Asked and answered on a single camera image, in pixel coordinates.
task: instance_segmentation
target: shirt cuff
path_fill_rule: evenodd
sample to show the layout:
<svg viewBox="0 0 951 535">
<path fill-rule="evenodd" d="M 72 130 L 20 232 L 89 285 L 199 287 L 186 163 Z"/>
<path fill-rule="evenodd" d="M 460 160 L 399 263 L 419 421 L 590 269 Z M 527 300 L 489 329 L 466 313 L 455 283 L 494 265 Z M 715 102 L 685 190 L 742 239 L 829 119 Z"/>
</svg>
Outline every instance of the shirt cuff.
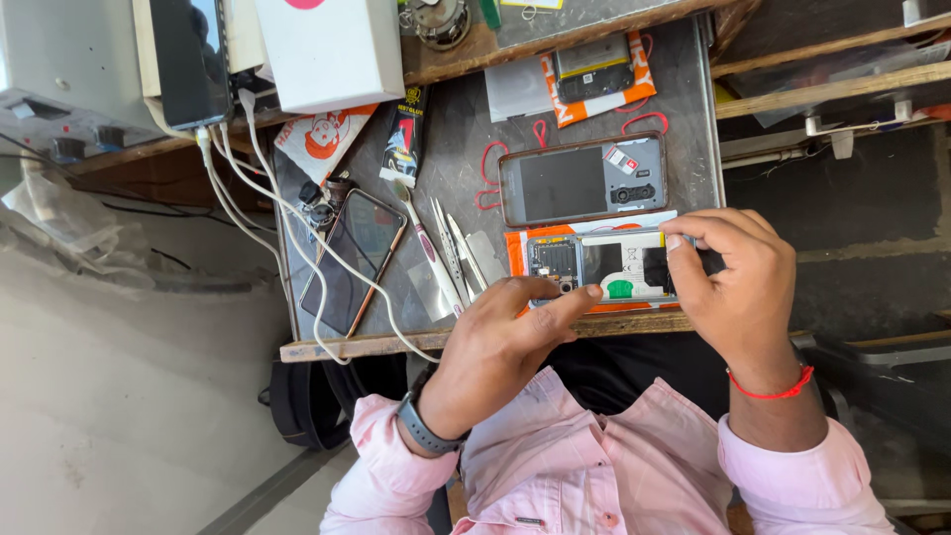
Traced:
<svg viewBox="0 0 951 535">
<path fill-rule="evenodd" d="M 868 463 L 852 435 L 828 420 L 828 434 L 807 451 L 783 453 L 754 446 L 720 419 L 720 467 L 744 493 L 780 505 L 827 509 L 855 500 L 871 481 Z"/>
<path fill-rule="evenodd" d="M 357 400 L 350 436 L 367 469 L 396 492 L 422 493 L 446 484 L 456 469 L 459 452 L 435 459 L 414 454 L 397 428 L 399 402 L 372 394 Z"/>
</svg>

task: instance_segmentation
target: green sticker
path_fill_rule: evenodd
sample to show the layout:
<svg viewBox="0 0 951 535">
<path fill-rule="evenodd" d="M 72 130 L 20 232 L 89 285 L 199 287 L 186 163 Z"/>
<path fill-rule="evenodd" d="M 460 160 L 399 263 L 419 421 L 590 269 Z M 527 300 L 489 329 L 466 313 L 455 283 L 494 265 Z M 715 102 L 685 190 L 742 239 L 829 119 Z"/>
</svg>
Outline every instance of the green sticker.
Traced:
<svg viewBox="0 0 951 535">
<path fill-rule="evenodd" d="M 611 281 L 608 283 L 608 299 L 630 299 L 634 285 L 628 281 Z"/>
</svg>

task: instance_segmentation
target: glue tube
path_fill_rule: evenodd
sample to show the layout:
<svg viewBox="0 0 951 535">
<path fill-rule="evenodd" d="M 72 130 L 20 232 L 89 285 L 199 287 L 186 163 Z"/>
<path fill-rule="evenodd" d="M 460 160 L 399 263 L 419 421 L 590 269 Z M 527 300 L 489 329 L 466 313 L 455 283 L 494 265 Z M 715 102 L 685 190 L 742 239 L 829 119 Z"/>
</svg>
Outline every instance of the glue tube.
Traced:
<svg viewBox="0 0 951 535">
<path fill-rule="evenodd" d="M 409 188 L 416 186 L 416 177 L 422 166 L 423 116 L 432 86 L 406 88 L 406 95 L 397 104 L 390 134 L 386 139 L 383 164 L 379 177 L 399 179 Z"/>
</svg>

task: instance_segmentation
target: shirt button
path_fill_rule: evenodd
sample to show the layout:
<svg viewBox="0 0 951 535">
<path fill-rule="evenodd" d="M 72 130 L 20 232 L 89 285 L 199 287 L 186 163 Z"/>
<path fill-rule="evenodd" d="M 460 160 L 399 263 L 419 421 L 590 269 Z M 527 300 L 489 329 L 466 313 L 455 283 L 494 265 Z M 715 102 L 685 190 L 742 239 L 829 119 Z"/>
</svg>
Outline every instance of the shirt button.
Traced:
<svg viewBox="0 0 951 535">
<path fill-rule="evenodd" d="M 615 527 L 618 523 L 617 515 L 614 513 L 604 513 L 601 515 L 601 524 L 607 527 Z"/>
</svg>

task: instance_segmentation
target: wristwatch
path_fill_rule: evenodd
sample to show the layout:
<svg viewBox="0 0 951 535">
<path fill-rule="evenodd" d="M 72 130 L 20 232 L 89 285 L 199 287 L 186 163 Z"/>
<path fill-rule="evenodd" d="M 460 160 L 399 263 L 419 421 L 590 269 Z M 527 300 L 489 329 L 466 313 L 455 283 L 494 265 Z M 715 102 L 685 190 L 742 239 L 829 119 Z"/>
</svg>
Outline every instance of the wristwatch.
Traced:
<svg viewBox="0 0 951 535">
<path fill-rule="evenodd" d="M 433 371 L 432 368 L 427 368 L 419 374 L 413 386 L 411 386 L 409 391 L 406 392 L 406 395 L 403 396 L 403 401 L 399 403 L 397 416 L 403 421 L 406 428 L 409 429 L 410 435 L 413 436 L 413 439 L 417 441 L 420 447 L 430 453 L 449 453 L 450 451 L 458 450 L 459 447 L 462 446 L 462 443 L 466 442 L 466 439 L 469 438 L 469 433 L 472 432 L 472 430 L 466 431 L 461 437 L 455 440 L 445 440 L 436 436 L 433 431 L 430 431 L 429 427 L 422 422 L 422 418 L 419 418 L 416 409 L 417 403 L 419 403 L 419 395 L 422 393 L 422 388 L 426 384 L 426 381 L 433 375 Z"/>
</svg>

